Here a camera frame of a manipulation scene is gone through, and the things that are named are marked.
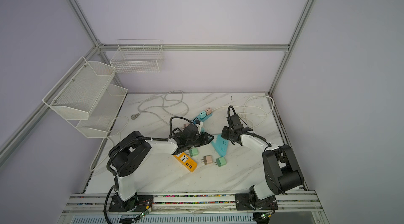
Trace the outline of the green plug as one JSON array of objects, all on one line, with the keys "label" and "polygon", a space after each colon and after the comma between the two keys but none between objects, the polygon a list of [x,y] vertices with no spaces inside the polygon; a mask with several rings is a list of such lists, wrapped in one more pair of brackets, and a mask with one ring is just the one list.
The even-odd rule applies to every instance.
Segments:
[{"label": "green plug", "polygon": [[191,148],[191,149],[189,149],[189,155],[190,155],[191,157],[194,157],[194,156],[199,155],[198,149],[197,149],[197,148]]},{"label": "green plug", "polygon": [[215,161],[215,165],[217,165],[218,167],[225,166],[226,164],[227,164],[227,161],[226,161],[225,157],[219,157]]}]

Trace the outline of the blue power strip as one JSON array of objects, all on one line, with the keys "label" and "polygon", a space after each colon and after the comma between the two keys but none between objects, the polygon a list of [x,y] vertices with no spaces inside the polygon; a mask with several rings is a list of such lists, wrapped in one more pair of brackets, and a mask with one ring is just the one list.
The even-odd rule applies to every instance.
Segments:
[{"label": "blue power strip", "polygon": [[206,121],[207,119],[209,119],[212,115],[213,115],[212,112],[211,112],[209,115],[206,114],[205,112],[201,112],[198,116],[196,116],[195,118],[193,118],[193,119],[191,120],[191,122],[192,122],[193,124],[196,124],[198,121],[205,122],[205,121]]}]

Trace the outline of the teal triangular power strip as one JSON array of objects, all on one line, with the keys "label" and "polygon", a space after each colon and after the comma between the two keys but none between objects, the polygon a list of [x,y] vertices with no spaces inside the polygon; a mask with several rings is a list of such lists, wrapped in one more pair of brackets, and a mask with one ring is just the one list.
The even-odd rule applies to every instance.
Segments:
[{"label": "teal triangular power strip", "polygon": [[221,135],[216,135],[214,139],[211,141],[212,146],[217,151],[220,157],[225,157],[229,141],[224,139]]}]

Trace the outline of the teal plug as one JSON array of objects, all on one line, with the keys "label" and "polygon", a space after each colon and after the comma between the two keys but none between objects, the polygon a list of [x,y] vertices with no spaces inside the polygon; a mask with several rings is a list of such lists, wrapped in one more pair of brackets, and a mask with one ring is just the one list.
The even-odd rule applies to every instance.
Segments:
[{"label": "teal plug", "polygon": [[206,117],[206,113],[205,113],[205,111],[202,111],[200,114],[199,114],[199,118],[200,119],[204,119]]}]

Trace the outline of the orange power strip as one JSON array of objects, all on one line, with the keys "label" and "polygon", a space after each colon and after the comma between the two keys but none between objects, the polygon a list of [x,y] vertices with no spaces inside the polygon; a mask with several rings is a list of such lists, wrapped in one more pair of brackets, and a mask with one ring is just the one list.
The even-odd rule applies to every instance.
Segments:
[{"label": "orange power strip", "polygon": [[174,158],[177,161],[179,161],[190,172],[194,172],[195,169],[197,168],[197,163],[193,159],[191,159],[191,157],[188,154],[184,152],[174,155]]}]

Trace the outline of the black power strip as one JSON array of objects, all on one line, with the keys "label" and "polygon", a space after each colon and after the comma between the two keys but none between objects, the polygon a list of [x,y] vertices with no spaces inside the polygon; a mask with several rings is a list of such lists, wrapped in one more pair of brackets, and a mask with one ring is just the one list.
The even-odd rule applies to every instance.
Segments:
[{"label": "black power strip", "polygon": [[182,134],[182,130],[179,128],[176,128],[171,132],[171,138],[175,139],[175,138],[179,137],[181,134]]}]

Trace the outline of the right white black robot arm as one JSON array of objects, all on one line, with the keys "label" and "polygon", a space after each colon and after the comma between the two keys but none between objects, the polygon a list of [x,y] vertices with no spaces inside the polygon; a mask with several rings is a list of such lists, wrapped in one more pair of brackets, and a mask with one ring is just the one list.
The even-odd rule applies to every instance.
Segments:
[{"label": "right white black robot arm", "polygon": [[233,106],[227,108],[227,123],[222,130],[222,138],[262,157],[264,180],[249,189],[248,203],[251,209],[263,209],[274,204],[276,195],[304,184],[303,173],[291,146],[269,143],[251,128],[244,127]]}]

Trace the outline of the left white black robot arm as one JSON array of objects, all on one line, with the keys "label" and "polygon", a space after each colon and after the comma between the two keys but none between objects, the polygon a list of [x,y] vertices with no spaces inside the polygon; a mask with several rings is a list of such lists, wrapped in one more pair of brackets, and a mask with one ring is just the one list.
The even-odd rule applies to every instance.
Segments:
[{"label": "left white black robot arm", "polygon": [[135,186],[135,171],[150,155],[169,154],[186,169],[193,172],[197,164],[185,151],[194,147],[210,144],[215,137],[194,125],[189,124],[184,130],[175,128],[168,138],[145,137],[139,131],[133,131],[115,145],[108,153],[106,168],[112,173],[114,186],[112,190],[111,212],[130,212],[150,205],[153,197],[141,198]]}]

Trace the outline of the pink plug on blue strip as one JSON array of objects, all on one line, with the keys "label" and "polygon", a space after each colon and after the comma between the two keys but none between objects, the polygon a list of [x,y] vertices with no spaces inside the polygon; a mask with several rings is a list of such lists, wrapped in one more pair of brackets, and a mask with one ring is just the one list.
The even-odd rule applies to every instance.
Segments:
[{"label": "pink plug on blue strip", "polygon": [[207,108],[205,110],[206,116],[210,116],[212,114],[212,110],[210,108]]}]

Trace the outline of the lower white mesh shelf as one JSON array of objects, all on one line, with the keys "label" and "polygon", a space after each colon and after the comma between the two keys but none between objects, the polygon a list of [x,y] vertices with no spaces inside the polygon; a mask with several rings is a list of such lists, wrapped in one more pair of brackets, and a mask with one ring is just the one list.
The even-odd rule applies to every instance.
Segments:
[{"label": "lower white mesh shelf", "polygon": [[76,129],[86,138],[105,138],[126,98],[127,89],[109,85],[88,120],[81,120]]}]

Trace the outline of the white mesh shelf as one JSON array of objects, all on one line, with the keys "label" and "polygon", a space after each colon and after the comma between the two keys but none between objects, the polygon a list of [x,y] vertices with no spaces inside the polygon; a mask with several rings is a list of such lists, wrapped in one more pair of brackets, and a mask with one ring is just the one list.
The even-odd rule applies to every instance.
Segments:
[{"label": "white mesh shelf", "polygon": [[65,120],[89,120],[116,68],[81,57],[42,102]]},{"label": "white mesh shelf", "polygon": [[105,138],[126,98],[127,89],[109,85],[88,120],[81,120],[76,129],[86,138]]}]

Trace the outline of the upper white mesh shelf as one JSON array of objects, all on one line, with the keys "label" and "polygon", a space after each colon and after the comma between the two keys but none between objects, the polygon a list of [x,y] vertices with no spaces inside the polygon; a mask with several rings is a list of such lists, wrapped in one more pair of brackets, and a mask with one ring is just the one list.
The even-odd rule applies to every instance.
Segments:
[{"label": "upper white mesh shelf", "polygon": [[81,57],[42,102],[65,120],[89,120],[116,68]]}]

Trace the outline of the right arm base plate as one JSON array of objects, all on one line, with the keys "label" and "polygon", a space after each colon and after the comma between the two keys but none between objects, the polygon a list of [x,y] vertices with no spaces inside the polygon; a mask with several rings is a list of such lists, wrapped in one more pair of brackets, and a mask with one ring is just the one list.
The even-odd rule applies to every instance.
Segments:
[{"label": "right arm base plate", "polygon": [[278,204],[275,196],[258,199],[252,192],[235,194],[237,210],[277,210]]}]

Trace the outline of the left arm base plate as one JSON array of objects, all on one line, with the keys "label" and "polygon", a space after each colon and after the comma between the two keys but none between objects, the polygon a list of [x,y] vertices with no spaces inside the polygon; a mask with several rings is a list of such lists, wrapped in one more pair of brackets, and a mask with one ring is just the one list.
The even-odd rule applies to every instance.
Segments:
[{"label": "left arm base plate", "polygon": [[153,195],[134,195],[129,200],[122,200],[119,195],[113,195],[109,212],[143,212],[153,205]]}]

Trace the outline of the aluminium mounting rail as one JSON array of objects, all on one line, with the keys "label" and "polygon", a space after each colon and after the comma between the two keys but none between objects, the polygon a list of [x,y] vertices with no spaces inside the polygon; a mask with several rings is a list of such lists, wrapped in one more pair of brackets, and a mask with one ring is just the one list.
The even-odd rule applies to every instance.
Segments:
[{"label": "aluminium mounting rail", "polygon": [[[100,215],[111,198],[105,193],[72,194],[62,211],[63,215]],[[230,213],[241,207],[241,212],[263,212],[249,203],[236,199],[235,192],[197,192],[197,193],[156,193],[151,204],[152,214],[158,213]],[[287,195],[277,195],[270,204],[276,212],[323,212],[323,206],[315,191],[295,190]]]}]

